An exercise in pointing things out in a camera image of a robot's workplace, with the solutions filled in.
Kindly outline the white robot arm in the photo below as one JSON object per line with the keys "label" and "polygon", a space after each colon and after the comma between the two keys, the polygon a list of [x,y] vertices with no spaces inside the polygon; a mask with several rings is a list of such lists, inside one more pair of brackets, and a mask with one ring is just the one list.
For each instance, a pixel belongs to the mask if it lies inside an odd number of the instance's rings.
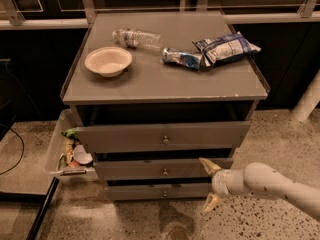
{"label": "white robot arm", "polygon": [[320,189],[298,183],[283,176],[276,169],[259,162],[243,169],[222,169],[206,158],[199,158],[211,177],[203,210],[212,211],[225,198],[244,196],[261,199],[282,199],[320,221]]}

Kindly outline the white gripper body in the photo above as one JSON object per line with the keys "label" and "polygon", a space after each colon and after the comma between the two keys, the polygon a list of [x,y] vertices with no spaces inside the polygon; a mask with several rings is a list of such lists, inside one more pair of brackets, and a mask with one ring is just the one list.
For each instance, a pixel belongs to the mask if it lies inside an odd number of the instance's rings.
{"label": "white gripper body", "polygon": [[242,196],[249,193],[249,188],[244,183],[243,170],[218,170],[212,176],[212,189],[222,198]]}

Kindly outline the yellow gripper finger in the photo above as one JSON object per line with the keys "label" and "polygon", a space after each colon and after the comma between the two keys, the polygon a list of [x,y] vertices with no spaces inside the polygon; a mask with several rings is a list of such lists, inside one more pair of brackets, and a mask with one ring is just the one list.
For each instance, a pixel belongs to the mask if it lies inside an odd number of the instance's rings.
{"label": "yellow gripper finger", "polygon": [[205,213],[211,212],[217,205],[221,204],[224,201],[222,197],[219,197],[217,194],[209,193],[207,199],[203,206],[203,211]]}
{"label": "yellow gripper finger", "polygon": [[207,158],[199,158],[201,164],[204,166],[204,169],[206,172],[210,175],[213,176],[217,171],[221,169],[220,166],[218,166],[216,163],[212,162],[211,160]]}

